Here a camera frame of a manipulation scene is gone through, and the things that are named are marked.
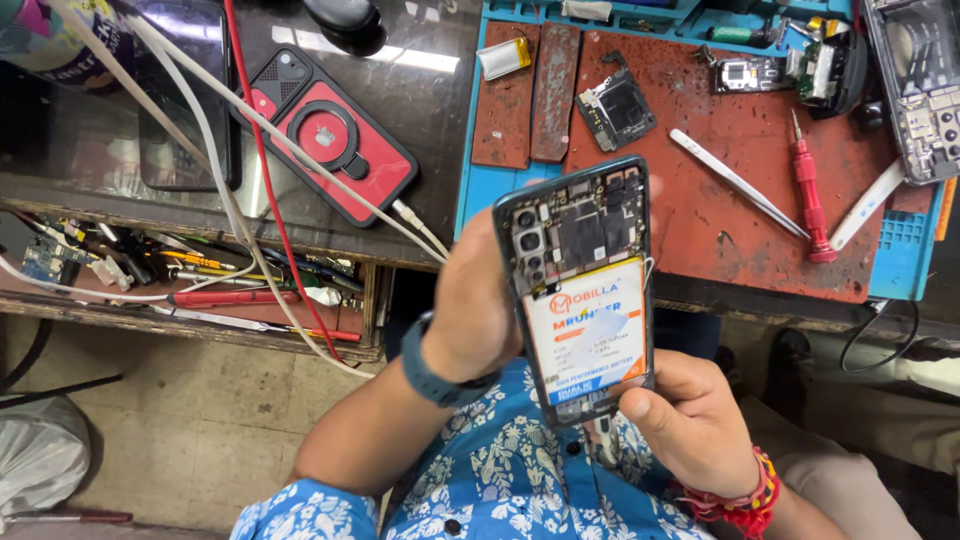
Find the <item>white pry tool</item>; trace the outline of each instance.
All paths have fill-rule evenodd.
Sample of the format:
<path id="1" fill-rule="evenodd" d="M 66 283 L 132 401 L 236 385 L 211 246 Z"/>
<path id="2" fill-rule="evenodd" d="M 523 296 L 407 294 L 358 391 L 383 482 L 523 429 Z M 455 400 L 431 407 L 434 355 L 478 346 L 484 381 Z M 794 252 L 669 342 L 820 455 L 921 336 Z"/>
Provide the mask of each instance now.
<path id="1" fill-rule="evenodd" d="M 833 236 L 830 237 L 830 247 L 833 248 L 833 251 L 840 251 L 840 248 L 847 245 L 847 242 L 863 227 L 863 224 L 867 222 L 867 219 L 873 215 L 876 209 L 883 206 L 883 201 L 903 182 L 905 176 L 903 163 L 900 158 L 897 158 L 860 196 L 860 200 L 853 205 L 847 216 L 843 218 L 840 226 L 833 232 Z"/>
<path id="2" fill-rule="evenodd" d="M 762 193 L 754 189 L 750 184 L 747 184 L 747 181 L 740 178 L 735 172 L 731 171 L 730 168 L 723 164 L 723 161 L 718 160 L 710 152 L 704 150 L 704 147 L 697 144 L 695 140 L 686 136 L 686 134 L 680 130 L 670 130 L 670 138 L 679 142 L 690 154 L 693 154 L 695 158 L 702 161 L 707 167 L 716 171 L 720 176 L 727 181 L 727 184 L 733 189 L 736 189 L 741 195 L 746 197 L 751 203 L 754 203 L 759 209 L 763 210 L 767 215 L 774 218 L 774 221 L 783 225 L 791 234 L 798 236 L 804 240 L 809 240 L 810 235 L 801 229 L 796 223 L 790 220 L 783 212 L 781 212 L 777 207 L 773 205 Z"/>

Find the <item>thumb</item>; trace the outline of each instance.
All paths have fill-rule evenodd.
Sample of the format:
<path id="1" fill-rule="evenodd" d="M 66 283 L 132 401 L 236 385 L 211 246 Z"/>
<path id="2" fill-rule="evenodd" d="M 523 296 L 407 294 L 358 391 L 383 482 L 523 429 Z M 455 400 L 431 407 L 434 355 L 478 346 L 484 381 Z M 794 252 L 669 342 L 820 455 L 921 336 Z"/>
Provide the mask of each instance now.
<path id="1" fill-rule="evenodd" d="M 620 412 L 633 422 L 648 442 L 675 439 L 688 420 L 660 394 L 631 388 L 620 396 Z"/>

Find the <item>wristwatch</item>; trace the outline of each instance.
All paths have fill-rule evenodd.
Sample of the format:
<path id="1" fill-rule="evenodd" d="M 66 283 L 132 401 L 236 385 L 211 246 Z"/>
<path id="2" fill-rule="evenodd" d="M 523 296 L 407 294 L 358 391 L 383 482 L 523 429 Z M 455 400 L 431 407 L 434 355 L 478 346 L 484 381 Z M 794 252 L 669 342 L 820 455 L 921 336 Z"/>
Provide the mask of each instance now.
<path id="1" fill-rule="evenodd" d="M 420 342 L 431 320 L 433 320 L 433 311 L 425 312 L 403 336 L 400 345 L 400 352 L 403 354 L 403 374 L 417 393 L 441 407 L 461 407 L 477 401 L 500 380 L 500 372 L 467 382 L 450 382 L 434 375 L 423 362 L 423 356 L 420 354 Z"/>

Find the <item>blue floral shirt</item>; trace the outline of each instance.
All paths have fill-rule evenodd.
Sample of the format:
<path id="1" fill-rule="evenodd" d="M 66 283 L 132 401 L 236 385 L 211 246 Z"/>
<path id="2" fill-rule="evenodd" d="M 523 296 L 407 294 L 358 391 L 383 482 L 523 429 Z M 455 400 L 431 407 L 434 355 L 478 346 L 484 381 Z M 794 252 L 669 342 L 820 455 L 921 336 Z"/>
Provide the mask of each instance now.
<path id="1" fill-rule="evenodd" d="M 620 414 L 614 424 L 616 463 L 605 467 L 582 428 L 545 425 L 517 360 L 444 426 L 379 534 L 372 498 L 304 479 L 248 506 L 230 540 L 712 538 L 661 497 L 669 473 L 636 427 Z"/>

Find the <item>forearm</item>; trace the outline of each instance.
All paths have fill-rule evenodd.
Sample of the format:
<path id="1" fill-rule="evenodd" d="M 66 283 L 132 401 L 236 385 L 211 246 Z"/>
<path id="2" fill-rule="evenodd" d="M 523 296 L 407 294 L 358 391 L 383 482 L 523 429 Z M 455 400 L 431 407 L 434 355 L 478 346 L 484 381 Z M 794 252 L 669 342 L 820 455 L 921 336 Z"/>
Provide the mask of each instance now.
<path id="1" fill-rule="evenodd" d="M 402 357 L 331 408 L 307 433 L 291 481 L 315 479 L 357 495 L 386 493 L 453 414 L 425 400 Z"/>
<path id="2" fill-rule="evenodd" d="M 808 503 L 786 485 L 774 504 L 774 519 L 765 531 L 764 540 L 848 540 L 846 534 L 826 514 Z"/>

